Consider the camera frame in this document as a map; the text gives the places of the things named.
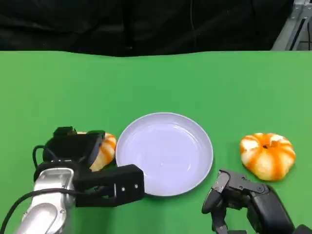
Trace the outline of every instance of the black curtain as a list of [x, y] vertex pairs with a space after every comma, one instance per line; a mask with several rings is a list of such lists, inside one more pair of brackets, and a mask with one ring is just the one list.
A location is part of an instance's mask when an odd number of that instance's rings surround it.
[[0, 0], [0, 50], [270, 50], [293, 0]]

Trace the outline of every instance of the metal frame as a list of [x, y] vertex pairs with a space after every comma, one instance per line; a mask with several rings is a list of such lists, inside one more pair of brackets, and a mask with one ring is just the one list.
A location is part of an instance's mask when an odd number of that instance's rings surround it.
[[310, 0], [295, 0], [293, 11], [277, 37], [271, 50], [297, 50], [303, 31], [312, 17]]

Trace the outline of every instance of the pumpkin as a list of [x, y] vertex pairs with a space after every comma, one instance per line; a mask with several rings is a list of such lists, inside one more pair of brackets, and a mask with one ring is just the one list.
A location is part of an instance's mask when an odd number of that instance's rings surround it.
[[109, 163], [113, 161], [115, 158], [115, 150], [116, 150], [116, 138], [110, 134], [105, 133], [105, 137], [103, 142], [99, 148], [97, 158], [90, 166], [91, 171], [99, 171]]
[[268, 133], [245, 136], [240, 142], [244, 166], [262, 180], [281, 180], [294, 164], [293, 145], [285, 137]]

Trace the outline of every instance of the green tablecloth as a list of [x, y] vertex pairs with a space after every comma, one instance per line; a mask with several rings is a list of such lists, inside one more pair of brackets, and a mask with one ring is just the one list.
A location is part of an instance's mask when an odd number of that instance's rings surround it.
[[[117, 208], [74, 209], [74, 233], [207, 234], [201, 214], [219, 168], [246, 173], [239, 141], [274, 132], [294, 145], [297, 160], [285, 180], [270, 183], [295, 225], [311, 227], [312, 53], [198, 53], [110, 58], [60, 52], [0, 53], [2, 194], [0, 219], [33, 188], [31, 152], [58, 126], [103, 129], [117, 137], [134, 119], [152, 112], [192, 118], [208, 133], [214, 164], [193, 191], [170, 198], [146, 197]], [[6, 233], [20, 223], [22, 203]], [[229, 211], [230, 229], [254, 233], [246, 210]]]

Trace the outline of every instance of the plate rim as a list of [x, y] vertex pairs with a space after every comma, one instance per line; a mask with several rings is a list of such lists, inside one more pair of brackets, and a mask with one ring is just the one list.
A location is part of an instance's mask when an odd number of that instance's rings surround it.
[[195, 122], [194, 120], [192, 120], [192, 119], [189, 118], [189, 117], [186, 117], [186, 116], [181, 115], [181, 114], [173, 113], [173, 112], [154, 112], [154, 113], [150, 113], [150, 114], [147, 114], [147, 115], [143, 115], [143, 116], [141, 116], [141, 117], [139, 117], [139, 118], [133, 120], [130, 124], [128, 124], [128, 126], [122, 131], [122, 133], [121, 133], [120, 136], [118, 137], [117, 144], [116, 144], [116, 151], [115, 151], [115, 159], [116, 159], [116, 164], [117, 164], [117, 166], [119, 166], [120, 163], [118, 163], [118, 157], [117, 157], [118, 146], [120, 145], [120, 144], [119, 144], [119, 139], [120, 139], [120, 138], [122, 137], [122, 135], [128, 130], [128, 128], [130, 128], [130, 127], [131, 127], [133, 124], [135, 124], [137, 121], [140, 121], [142, 118], [146, 118], [146, 117], [153, 116], [153, 115], [163, 115], [163, 114], [166, 114], [166, 115], [169, 114], [169, 115], [179, 116], [179, 117], [185, 118], [185, 119], [187, 119], [188, 121], [191, 121], [191, 122], [193, 122], [195, 125], [197, 125], [197, 126], [200, 128], [200, 130], [202, 130], [202, 131], [205, 133], [205, 135], [206, 135], [206, 137], [207, 137], [207, 139], [208, 139], [208, 141], [209, 141], [209, 143], [210, 143], [210, 145], [211, 145], [211, 153], [212, 153], [212, 161], [211, 161], [211, 164], [209, 165], [209, 168], [208, 168], [206, 174], [203, 176], [203, 178], [202, 178], [201, 180], [199, 180], [199, 182], [198, 182], [197, 184], [195, 184], [194, 186], [190, 187], [188, 190], [186, 190], [186, 191], [184, 191], [184, 192], [182, 192], [182, 193], [175, 194], [175, 195], [156, 195], [156, 194], [147, 193], [147, 192], [144, 190], [145, 193], [148, 194], [148, 195], [160, 196], [160, 197], [171, 197], [171, 196], [177, 196], [177, 195], [182, 195], [182, 194], [188, 193], [189, 191], [193, 190], [193, 189], [196, 188], [198, 185], [200, 185], [200, 184], [204, 181], [204, 179], [207, 177], [207, 175], [209, 174], [209, 172], [210, 172], [210, 170], [211, 170], [211, 168], [212, 168], [212, 165], [213, 165], [213, 163], [214, 163], [214, 147], [213, 147], [213, 144], [212, 144], [212, 142], [211, 142], [211, 140], [210, 140], [208, 134], [206, 133], [206, 131], [205, 131], [197, 122]]

